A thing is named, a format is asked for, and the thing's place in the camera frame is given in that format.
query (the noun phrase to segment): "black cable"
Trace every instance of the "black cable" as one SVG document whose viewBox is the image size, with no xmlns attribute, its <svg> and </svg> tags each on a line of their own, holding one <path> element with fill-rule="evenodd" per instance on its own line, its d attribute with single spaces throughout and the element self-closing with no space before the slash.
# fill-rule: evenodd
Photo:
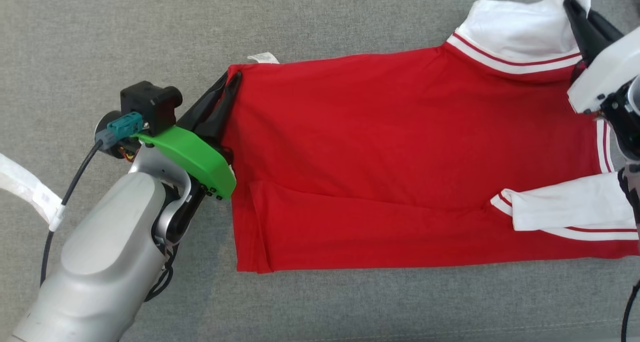
<svg viewBox="0 0 640 342">
<path fill-rule="evenodd" d="M 78 171 L 76 171 L 75 176 L 73 176 L 73 180 L 71 180 L 71 183 L 69 184 L 69 188 L 66 189 L 66 193 L 64 194 L 64 197 L 62 197 L 62 202 L 60 203 L 60 205 L 62 206 L 67 205 L 67 203 L 69 202 L 69 198 L 71 197 L 71 194 L 74 192 L 74 189 L 78 184 L 78 181 L 80 181 L 80 176 L 82 176 L 82 174 L 85 172 L 85 170 L 87 169 L 87 166 L 89 165 L 89 162 L 91 162 L 91 159 L 94 158 L 94 156 L 96 155 L 96 152 L 98 152 L 98 150 L 100 149 L 100 146 L 102 145 L 103 145 L 102 139 L 98 140 L 93 145 L 93 147 L 89 151 L 89 154 L 86 155 L 86 157 L 82 161 L 82 164 L 80 164 L 80 168 L 78 168 Z M 48 235 L 46 235 L 44 251 L 42 252 L 42 265 L 40 267 L 40 285 L 41 286 L 44 283 L 44 280 L 47 278 L 47 264 L 49 262 L 49 251 L 51 250 L 52 241 L 53 241 L 53 231 L 50 230 L 48 231 Z"/>
<path fill-rule="evenodd" d="M 62 203 L 60 203 L 60 205 L 62 206 L 67 205 L 67 203 L 69 202 L 69 197 L 71 197 L 71 194 L 76 188 L 78 181 L 80 181 L 80 176 L 82 176 L 82 174 L 85 173 L 85 170 L 89 165 L 89 162 L 91 162 L 91 159 L 96 155 L 96 152 L 98 152 L 98 150 L 100 149 L 100 146 L 102 145 L 103 145 L 102 139 L 99 139 L 98 142 L 96 142 L 93 145 L 93 147 L 89 151 L 89 154 L 86 155 L 86 157 L 82 161 L 82 164 L 80 164 L 80 168 L 78 168 L 78 171 L 75 173 L 75 176 L 73 176 L 73 180 L 71 180 L 71 184 L 69 184 L 69 188 L 66 189 L 66 193 L 64 194 L 64 197 L 62 197 Z"/>
<path fill-rule="evenodd" d="M 49 261 L 49 250 L 51 249 L 51 241 L 53 241 L 53 231 L 48 231 L 46 242 L 44 243 L 44 252 L 42 252 L 42 265 L 40 267 L 40 285 L 44 283 L 47 276 L 47 262 Z"/>
<path fill-rule="evenodd" d="M 624 317 L 622 317 L 622 331 L 620 333 L 620 341 L 627 342 L 627 325 L 629 324 L 629 314 L 631 313 L 631 307 L 634 305 L 636 296 L 638 296 L 638 290 L 640 290 L 640 280 L 633 286 L 629 300 L 626 301 L 626 307 L 624 308 Z"/>
<path fill-rule="evenodd" d="M 162 291 L 164 291 L 165 288 L 169 286 L 169 283 L 171 283 L 171 278 L 174 277 L 173 264 L 174 264 L 174 260 L 176 260 L 176 255 L 178 254 L 178 244 L 175 244 L 173 246 L 173 253 L 170 253 L 167 251 L 167 254 L 169 255 L 169 260 L 167 260 L 167 262 L 164 264 L 164 271 L 162 272 L 162 274 L 160 274 L 160 278 L 158 278 L 158 281 L 153 285 L 153 287 L 151 287 L 151 289 L 149 290 L 149 293 L 144 298 L 145 302 L 151 301 L 152 299 L 156 298 L 159 294 L 161 294 Z"/>
</svg>

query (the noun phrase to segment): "red shirt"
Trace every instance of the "red shirt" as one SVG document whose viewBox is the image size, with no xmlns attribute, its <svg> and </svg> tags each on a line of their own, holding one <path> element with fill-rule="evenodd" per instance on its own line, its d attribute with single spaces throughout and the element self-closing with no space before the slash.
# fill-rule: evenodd
<svg viewBox="0 0 640 342">
<path fill-rule="evenodd" d="M 606 126 L 567 100 L 578 56 L 513 62 L 456 33 L 435 48 L 230 66 L 242 71 L 224 140 L 238 271 L 637 254 L 636 240 L 516 231 L 496 203 L 612 171 Z"/>
</svg>

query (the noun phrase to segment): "gray couch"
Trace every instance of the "gray couch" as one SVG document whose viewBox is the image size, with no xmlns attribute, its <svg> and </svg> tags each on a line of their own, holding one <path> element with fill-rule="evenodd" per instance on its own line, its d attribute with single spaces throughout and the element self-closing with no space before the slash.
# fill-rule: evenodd
<svg viewBox="0 0 640 342">
<path fill-rule="evenodd" d="M 0 151 L 63 194 L 96 122 L 141 80 L 174 85 L 179 114 L 231 63 L 437 46 L 475 0 L 2 0 Z M 533 2 L 537 0 L 514 0 Z M 640 0 L 593 0 L 624 32 Z M 71 197 L 52 264 L 128 164 L 99 155 Z M 45 223 L 0 192 L 0 339 L 35 298 Z M 640 260 L 432 269 L 235 272 L 230 204 L 197 213 L 160 297 L 123 342 L 589 341 L 615 338 Z M 631 315 L 640 335 L 640 310 Z"/>
</svg>

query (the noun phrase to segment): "sleeve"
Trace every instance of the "sleeve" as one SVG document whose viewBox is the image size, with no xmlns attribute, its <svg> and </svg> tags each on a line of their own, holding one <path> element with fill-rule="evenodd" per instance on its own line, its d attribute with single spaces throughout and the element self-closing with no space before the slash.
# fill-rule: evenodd
<svg viewBox="0 0 640 342">
<path fill-rule="evenodd" d="M 265 261 L 258 272 L 446 267 L 638 254 L 636 240 L 594 242 L 547 231 L 553 228 L 515 230 L 512 218 L 489 201 L 474 208 L 446 209 L 299 192 L 263 180 L 251 182 L 249 189 L 257 230 L 253 259 Z M 515 210 L 520 210 L 519 203 Z"/>
<path fill-rule="evenodd" d="M 616 173 L 585 176 L 530 191 L 503 189 L 491 204 L 512 216 L 515 231 L 576 240 L 637 240 L 633 210 Z"/>
</svg>

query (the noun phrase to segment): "white tag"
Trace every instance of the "white tag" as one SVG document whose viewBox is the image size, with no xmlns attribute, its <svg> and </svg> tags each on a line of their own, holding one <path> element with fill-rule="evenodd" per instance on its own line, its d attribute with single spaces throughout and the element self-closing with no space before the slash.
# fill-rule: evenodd
<svg viewBox="0 0 640 342">
<path fill-rule="evenodd" d="M 254 60 L 258 62 L 259 64 L 278 64 L 278 65 L 280 64 L 276 56 L 273 55 L 271 52 L 248 55 L 247 58 L 249 60 Z"/>
<path fill-rule="evenodd" d="M 51 223 L 53 217 L 58 211 L 58 208 L 60 207 L 62 198 L 51 191 L 49 187 L 46 187 L 46 185 L 38 183 L 33 192 L 32 201 L 42 208 L 49 220 L 49 223 Z"/>
</svg>

